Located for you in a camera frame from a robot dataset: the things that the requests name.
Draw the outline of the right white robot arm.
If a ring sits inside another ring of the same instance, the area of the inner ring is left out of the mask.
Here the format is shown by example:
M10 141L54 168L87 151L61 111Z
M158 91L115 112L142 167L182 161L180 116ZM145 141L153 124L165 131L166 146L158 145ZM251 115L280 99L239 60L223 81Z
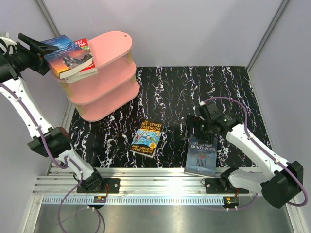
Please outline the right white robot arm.
M220 174L217 185L231 193L237 189L262 195L275 208L285 204L305 206L308 194L303 186L304 168L298 162L290 163L272 151L247 127L247 120L220 110L214 98L200 103L199 115L187 115L183 129L184 139L197 139L213 144L215 136L221 136L242 151L260 169L260 174L231 167Z

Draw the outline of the Jane Eyre blue book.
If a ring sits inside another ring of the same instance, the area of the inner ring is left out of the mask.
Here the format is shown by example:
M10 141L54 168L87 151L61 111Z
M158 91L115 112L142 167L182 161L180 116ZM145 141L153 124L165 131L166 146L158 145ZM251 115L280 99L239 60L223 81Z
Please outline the Jane Eyre blue book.
M45 40L43 43L59 48L58 51L44 56L50 70L59 79L69 78L93 63L92 55L65 35Z

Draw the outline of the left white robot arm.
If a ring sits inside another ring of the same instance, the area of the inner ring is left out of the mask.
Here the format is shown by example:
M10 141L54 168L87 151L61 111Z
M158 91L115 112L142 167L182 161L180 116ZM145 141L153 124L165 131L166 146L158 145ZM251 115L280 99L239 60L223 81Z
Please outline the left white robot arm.
M22 33L18 37L27 48L10 38L0 38L0 92L24 121L32 139L28 147L50 158L60 169L70 168L79 191L101 192L106 183L99 171L78 155L63 127L53 127L43 117L21 76L27 69L45 75L51 69L48 57L63 51L63 47L56 38L39 42Z

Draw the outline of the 169-Storey Treehouse black book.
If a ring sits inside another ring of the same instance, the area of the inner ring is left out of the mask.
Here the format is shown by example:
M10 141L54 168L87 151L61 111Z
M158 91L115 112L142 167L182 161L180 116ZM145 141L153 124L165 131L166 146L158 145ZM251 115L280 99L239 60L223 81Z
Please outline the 169-Storey Treehouse black book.
M129 150L153 158L163 132L163 124L143 120L134 136Z

